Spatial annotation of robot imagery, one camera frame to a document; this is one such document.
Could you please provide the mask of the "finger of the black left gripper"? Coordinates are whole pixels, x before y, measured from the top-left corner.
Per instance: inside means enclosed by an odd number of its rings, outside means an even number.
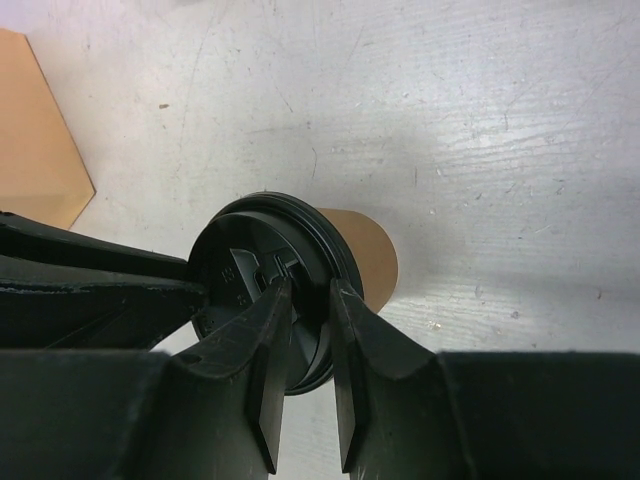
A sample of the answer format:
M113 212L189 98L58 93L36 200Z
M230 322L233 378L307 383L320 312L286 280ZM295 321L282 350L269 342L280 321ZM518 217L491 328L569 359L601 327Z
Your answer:
M182 259L1 215L4 349L149 350L206 299Z

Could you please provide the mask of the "brown paper coffee cup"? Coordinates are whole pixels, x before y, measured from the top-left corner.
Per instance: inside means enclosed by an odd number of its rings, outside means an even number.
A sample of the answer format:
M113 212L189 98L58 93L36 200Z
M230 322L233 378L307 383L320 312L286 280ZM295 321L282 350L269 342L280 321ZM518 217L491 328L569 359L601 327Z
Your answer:
M389 235L376 221L356 211L320 208L319 212L346 241L358 267L365 304L379 313L391 299L399 274Z

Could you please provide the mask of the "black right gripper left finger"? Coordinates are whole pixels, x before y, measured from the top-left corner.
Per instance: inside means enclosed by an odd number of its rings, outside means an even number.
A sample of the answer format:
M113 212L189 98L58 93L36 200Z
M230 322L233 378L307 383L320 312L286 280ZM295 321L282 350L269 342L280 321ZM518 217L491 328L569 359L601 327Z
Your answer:
M5 479L265 479L277 465L292 286L187 350L6 350Z

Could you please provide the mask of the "brown paper bag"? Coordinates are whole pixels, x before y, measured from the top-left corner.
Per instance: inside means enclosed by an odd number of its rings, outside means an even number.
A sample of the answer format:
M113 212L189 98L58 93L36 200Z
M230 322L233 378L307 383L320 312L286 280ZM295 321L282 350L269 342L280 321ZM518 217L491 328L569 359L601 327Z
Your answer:
M70 228L95 194L25 35L1 31L1 209Z

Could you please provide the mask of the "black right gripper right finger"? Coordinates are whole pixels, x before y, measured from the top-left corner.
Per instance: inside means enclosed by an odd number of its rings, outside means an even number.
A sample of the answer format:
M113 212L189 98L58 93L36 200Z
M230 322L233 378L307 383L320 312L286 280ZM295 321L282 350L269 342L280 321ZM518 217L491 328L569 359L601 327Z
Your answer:
M330 290L341 468L352 479L635 479L639 358L440 352Z

